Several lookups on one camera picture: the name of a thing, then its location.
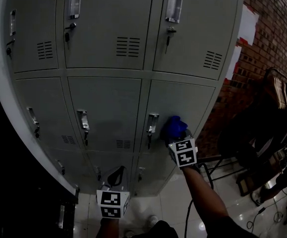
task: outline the tile floor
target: tile floor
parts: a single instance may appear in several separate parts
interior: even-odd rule
[[[213,167],[215,163],[216,162],[209,163],[208,167]],[[227,165],[215,170],[212,174],[212,178],[230,174],[240,169],[241,167],[237,163]],[[224,201],[233,220],[239,226],[246,229],[247,221],[252,221],[261,207],[257,208],[249,196],[240,196],[235,179],[236,175],[231,175],[214,181],[214,190]],[[270,186],[275,184],[275,179],[276,178],[273,178],[269,182]],[[190,200],[191,196],[184,176],[180,171],[177,171],[177,174],[173,175],[158,196],[131,199],[130,207],[125,217],[120,221],[119,236],[122,237],[125,228],[132,229],[136,234],[143,233],[142,228],[145,225],[146,218],[150,215],[157,215],[160,220],[168,222],[170,226],[175,228],[179,238],[183,238],[187,207]],[[256,218],[253,233],[258,237],[287,238],[287,225],[283,225],[286,218],[287,196],[285,197],[285,194],[281,192],[275,197],[275,200],[280,200],[277,203],[277,208],[284,214],[284,217],[280,223],[275,224],[273,217],[277,208],[275,205],[268,207]],[[274,201],[271,199],[265,202],[263,206],[266,207],[273,203]],[[100,227],[100,216],[95,196],[80,194],[79,204],[76,205],[75,211],[74,237],[95,238]],[[207,237],[205,226],[199,218],[194,205],[189,215],[187,237]]]

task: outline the locker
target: locker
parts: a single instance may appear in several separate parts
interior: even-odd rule
[[[151,0],[65,0],[66,67],[142,69]]]
[[[39,140],[51,148],[79,149],[60,78],[20,79],[16,80],[15,85],[32,131],[39,126]]]
[[[230,44],[237,0],[176,0],[174,4],[180,14],[167,12],[168,0],[163,2],[154,70],[218,79]],[[177,18],[179,23],[166,21],[166,17]],[[166,52],[169,27],[176,32]]]
[[[97,180],[104,178],[110,175],[111,171],[118,166],[124,166],[125,169],[125,177],[122,177],[122,183],[124,183],[124,179],[127,179],[126,184],[128,189],[130,189],[130,181],[131,181],[131,169],[132,169],[132,155],[129,154],[120,154],[120,153],[96,153],[93,151],[86,151],[87,156],[93,165],[94,172],[97,175]]]
[[[141,154],[135,176],[135,196],[156,196],[176,167],[167,152]]]
[[[172,116],[180,116],[194,133],[214,92],[213,87],[152,80],[145,118],[141,152],[159,154],[168,152],[164,141],[160,140],[163,125]],[[148,116],[158,114],[155,133],[152,133],[151,147],[148,149]]]
[[[64,151],[59,149],[47,149],[55,167],[61,173],[64,168],[65,179],[73,187],[78,186],[81,193],[94,194],[98,187],[96,178],[80,152]]]
[[[133,152],[141,79],[69,77],[69,88],[80,133],[80,114],[87,112],[86,149]]]
[[[13,72],[55,69],[56,0],[7,0],[5,42]]]

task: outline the paper on wall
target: paper on wall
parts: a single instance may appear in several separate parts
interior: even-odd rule
[[[243,4],[238,39],[243,38],[249,45],[252,45],[258,19],[259,15]]]
[[[236,66],[236,63],[239,60],[239,57],[240,57],[240,52],[241,52],[241,47],[240,46],[235,46],[235,48],[233,50],[232,57],[231,57],[231,61],[230,61],[230,64],[229,64],[229,68],[228,68],[228,71],[227,71],[227,74],[226,74],[226,79],[228,79],[228,80],[232,79],[234,68]]]

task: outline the ventilation slot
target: ventilation slot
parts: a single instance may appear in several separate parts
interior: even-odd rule
[[[50,59],[53,58],[52,42],[41,42],[37,44],[38,59]]]
[[[75,140],[72,136],[63,136],[62,135],[62,139],[64,141],[65,144],[72,144],[72,145],[75,145]]]
[[[123,141],[123,140],[116,140],[117,148],[123,148],[123,149],[130,149],[131,142],[130,141]]]
[[[222,58],[223,56],[218,53],[207,51],[203,67],[218,70],[221,64]]]
[[[117,37],[116,56],[137,58],[140,54],[140,38]]]

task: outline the black sleeve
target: black sleeve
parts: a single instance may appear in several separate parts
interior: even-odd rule
[[[223,217],[206,229],[208,238],[256,238],[254,234],[242,229],[230,217]]]

